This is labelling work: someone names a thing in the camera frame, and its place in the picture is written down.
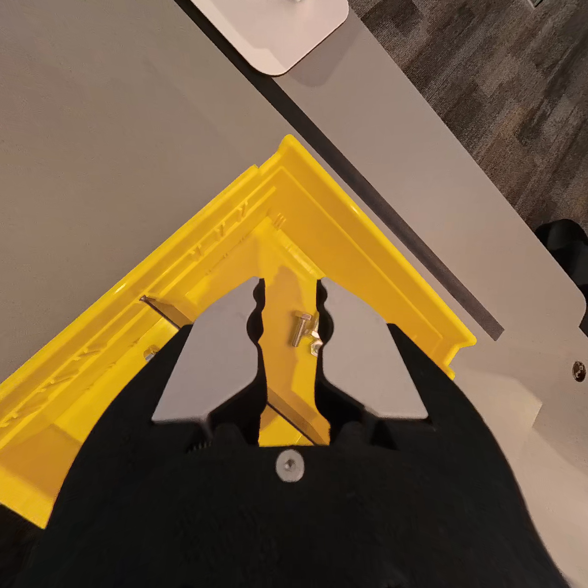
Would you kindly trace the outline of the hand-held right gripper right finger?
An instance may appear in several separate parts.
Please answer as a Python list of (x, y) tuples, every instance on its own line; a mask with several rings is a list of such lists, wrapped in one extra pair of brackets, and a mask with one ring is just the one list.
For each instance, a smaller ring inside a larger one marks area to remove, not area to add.
[(428, 411), (386, 320), (333, 279), (317, 283), (323, 345), (315, 376), (315, 402), (334, 442), (348, 423), (370, 438), (387, 420), (425, 421)]

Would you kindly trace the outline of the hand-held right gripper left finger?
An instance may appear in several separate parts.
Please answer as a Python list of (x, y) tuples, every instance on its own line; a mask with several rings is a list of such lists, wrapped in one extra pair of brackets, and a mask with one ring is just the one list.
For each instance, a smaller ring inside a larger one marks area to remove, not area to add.
[(263, 352), (263, 278), (250, 277), (193, 323), (152, 415), (155, 424), (192, 423), (212, 440), (230, 424), (259, 440), (268, 401)]

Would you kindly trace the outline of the yellow parts bin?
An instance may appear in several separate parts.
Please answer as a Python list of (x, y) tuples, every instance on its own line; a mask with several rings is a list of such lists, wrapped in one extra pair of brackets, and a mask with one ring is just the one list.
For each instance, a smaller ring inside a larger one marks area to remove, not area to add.
[(405, 334), (447, 376), (476, 338), (292, 135), (252, 166), (1, 383), (1, 504), (47, 525), (70, 466), (99, 417), (178, 331), (140, 301), (197, 319), (250, 277), (264, 278), (261, 348), (268, 387), (318, 413), (317, 359), (289, 337), (295, 311), (316, 311), (328, 277)]

